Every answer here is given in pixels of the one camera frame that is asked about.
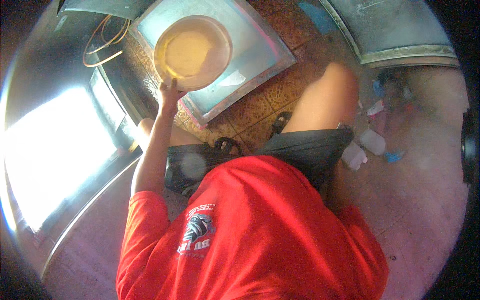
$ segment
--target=knee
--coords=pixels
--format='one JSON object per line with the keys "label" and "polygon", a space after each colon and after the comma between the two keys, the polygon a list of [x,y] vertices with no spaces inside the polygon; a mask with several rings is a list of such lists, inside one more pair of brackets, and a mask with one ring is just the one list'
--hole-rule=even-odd
{"label": "knee", "polygon": [[154,123],[154,121],[151,118],[145,118],[145,119],[142,119],[138,123],[137,128],[142,129],[142,130],[152,128],[153,123]]}
{"label": "knee", "polygon": [[327,76],[327,77],[332,76],[335,78],[345,78],[353,81],[357,80],[357,77],[353,73],[353,71],[347,66],[345,66],[344,64],[339,62],[331,62],[327,66],[324,76]]}

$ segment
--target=plastic jug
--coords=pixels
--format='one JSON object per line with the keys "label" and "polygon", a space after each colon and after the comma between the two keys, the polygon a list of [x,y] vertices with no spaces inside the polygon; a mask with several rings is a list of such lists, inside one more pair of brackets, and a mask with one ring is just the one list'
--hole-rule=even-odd
{"label": "plastic jug", "polygon": [[357,171],[362,163],[366,163],[368,161],[368,158],[362,148],[360,148],[354,142],[351,142],[350,145],[348,145],[348,147],[343,151],[342,160],[350,169]]}
{"label": "plastic jug", "polygon": [[360,144],[375,155],[383,155],[385,153],[385,139],[371,129],[367,129],[362,133]]}

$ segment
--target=leg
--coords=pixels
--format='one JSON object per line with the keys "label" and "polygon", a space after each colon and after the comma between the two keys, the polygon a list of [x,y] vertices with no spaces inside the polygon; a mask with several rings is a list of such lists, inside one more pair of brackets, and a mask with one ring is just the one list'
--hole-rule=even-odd
{"label": "leg", "polygon": [[[153,123],[154,121],[152,119],[145,118],[141,120],[137,126],[139,145],[143,150],[146,149],[148,141],[150,140],[150,133],[152,132]],[[173,125],[170,136],[170,146],[191,144],[202,144],[202,141],[200,141],[193,134]]]}
{"label": "leg", "polygon": [[285,132],[335,129],[338,123],[351,125],[355,117],[359,87],[351,70],[338,63],[303,92]]}

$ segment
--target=foot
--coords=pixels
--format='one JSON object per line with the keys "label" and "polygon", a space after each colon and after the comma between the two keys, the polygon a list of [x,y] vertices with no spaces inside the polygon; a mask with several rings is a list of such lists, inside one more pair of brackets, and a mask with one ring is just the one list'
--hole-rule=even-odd
{"label": "foot", "polygon": [[270,138],[274,136],[274,134],[281,133],[282,130],[285,128],[285,125],[288,123],[290,118],[292,117],[292,113],[288,111],[283,111],[279,113],[277,118],[275,119],[275,122],[272,125],[272,134],[270,135]]}

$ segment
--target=bright window light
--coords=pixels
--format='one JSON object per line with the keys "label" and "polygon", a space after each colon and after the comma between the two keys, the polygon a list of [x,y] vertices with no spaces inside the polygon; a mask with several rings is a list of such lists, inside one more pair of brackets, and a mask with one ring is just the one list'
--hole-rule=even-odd
{"label": "bright window light", "polygon": [[13,194],[36,231],[116,151],[83,88],[29,112],[5,133]]}

